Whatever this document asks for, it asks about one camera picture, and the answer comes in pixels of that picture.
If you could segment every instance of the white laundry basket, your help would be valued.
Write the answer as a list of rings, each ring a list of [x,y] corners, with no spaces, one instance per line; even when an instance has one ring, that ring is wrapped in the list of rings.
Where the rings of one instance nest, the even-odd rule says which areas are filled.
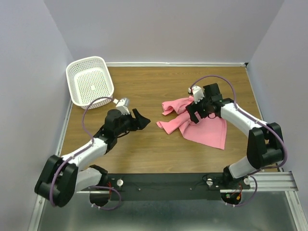
[[[104,59],[98,56],[72,62],[66,68],[66,78],[73,103],[83,109],[102,96],[112,98],[115,90],[107,65]],[[89,109],[103,106],[110,101],[98,100]]]

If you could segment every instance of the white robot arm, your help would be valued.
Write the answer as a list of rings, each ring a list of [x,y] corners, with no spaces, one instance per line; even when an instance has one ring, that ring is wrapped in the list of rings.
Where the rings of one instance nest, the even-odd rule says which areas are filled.
[[[93,136],[93,139],[70,154],[58,157],[52,155],[36,183],[35,193],[50,199],[52,204],[63,207],[75,192],[93,185],[105,185],[107,171],[99,166],[90,166],[91,162],[108,153],[117,143],[121,134],[144,129],[150,120],[133,109],[135,118],[128,110],[129,100],[116,101],[116,109],[108,111],[105,124]]]
[[[224,168],[223,181],[226,186],[237,183],[243,177],[262,167],[283,160],[284,153],[281,143],[262,126],[270,127],[282,139],[281,128],[278,124],[261,121],[235,105],[232,99],[223,99],[218,84],[207,85],[203,89],[194,86],[188,92],[194,97],[194,102],[186,107],[191,121],[198,123],[199,120],[195,113],[198,113],[201,118],[213,113],[231,122],[248,137],[246,156]]]

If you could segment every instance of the gray wall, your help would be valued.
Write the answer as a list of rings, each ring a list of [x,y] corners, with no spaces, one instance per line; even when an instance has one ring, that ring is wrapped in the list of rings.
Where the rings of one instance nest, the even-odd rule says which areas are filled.
[[[264,118],[282,127],[308,218],[308,1],[286,0],[260,43],[249,75]]]
[[[42,0],[1,0],[0,22],[0,229],[24,231],[64,122],[72,57]]]
[[[44,0],[73,57],[249,62],[283,0]]]

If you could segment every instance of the pink towel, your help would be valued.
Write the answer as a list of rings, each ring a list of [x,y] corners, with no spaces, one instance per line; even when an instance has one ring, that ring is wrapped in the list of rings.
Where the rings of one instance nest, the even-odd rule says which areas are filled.
[[[182,98],[174,101],[162,103],[163,115],[168,115],[175,111],[178,116],[169,122],[158,121],[156,124],[163,128],[167,134],[171,134],[177,128],[180,129],[183,137],[189,141],[194,141],[214,148],[225,149],[227,122],[219,117],[214,119],[201,119],[198,114],[199,123],[195,124],[190,120],[186,106],[193,102],[193,97]]]

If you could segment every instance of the wooden surface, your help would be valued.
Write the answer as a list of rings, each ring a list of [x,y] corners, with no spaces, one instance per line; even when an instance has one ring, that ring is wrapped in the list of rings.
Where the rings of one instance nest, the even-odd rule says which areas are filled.
[[[142,131],[119,138],[113,150],[93,164],[110,173],[221,172],[246,155],[246,136],[229,122],[224,151],[188,141],[179,130],[167,135],[156,125],[157,121],[176,117],[175,113],[162,115],[162,102],[188,97],[188,87],[196,79],[210,74],[226,77],[234,85],[238,104],[259,117],[244,67],[109,67],[109,71],[115,86],[114,97],[129,98],[130,110],[137,108],[151,123]],[[218,78],[204,79],[199,86],[215,82],[224,98],[233,98],[230,87]],[[85,124],[92,134],[103,125],[107,111],[114,107],[109,103],[87,112]],[[73,105],[62,154],[90,140],[81,128],[83,112]]]

